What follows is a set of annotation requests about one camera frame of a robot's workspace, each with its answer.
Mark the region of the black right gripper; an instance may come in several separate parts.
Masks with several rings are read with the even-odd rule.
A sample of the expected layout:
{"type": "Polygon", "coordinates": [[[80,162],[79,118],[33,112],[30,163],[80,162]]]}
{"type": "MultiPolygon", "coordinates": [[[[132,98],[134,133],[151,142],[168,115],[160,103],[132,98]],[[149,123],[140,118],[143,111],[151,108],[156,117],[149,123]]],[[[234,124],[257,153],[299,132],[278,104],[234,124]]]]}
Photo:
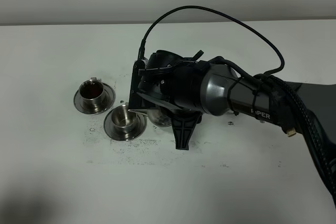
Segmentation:
{"type": "Polygon", "coordinates": [[[201,61],[203,51],[192,57],[158,50],[149,58],[140,49],[138,59],[144,59],[145,69],[139,76],[132,75],[129,111],[147,114],[148,110],[170,111],[168,117],[177,150],[189,150],[189,141],[202,114],[209,113],[203,105],[205,84],[203,82],[210,64],[201,61]]]}

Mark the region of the black and grey right robot arm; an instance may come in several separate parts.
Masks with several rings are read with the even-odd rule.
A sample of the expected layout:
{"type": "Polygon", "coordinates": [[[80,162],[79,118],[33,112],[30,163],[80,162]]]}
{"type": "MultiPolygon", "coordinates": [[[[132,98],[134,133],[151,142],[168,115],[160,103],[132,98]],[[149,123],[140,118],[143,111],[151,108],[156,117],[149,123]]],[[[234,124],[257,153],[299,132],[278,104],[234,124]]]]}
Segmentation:
{"type": "Polygon", "coordinates": [[[251,76],[222,57],[208,61],[159,50],[133,65],[129,110],[159,109],[172,123],[175,146],[187,150],[203,114],[228,111],[301,134],[322,182],[335,196],[335,85],[251,76]]]}

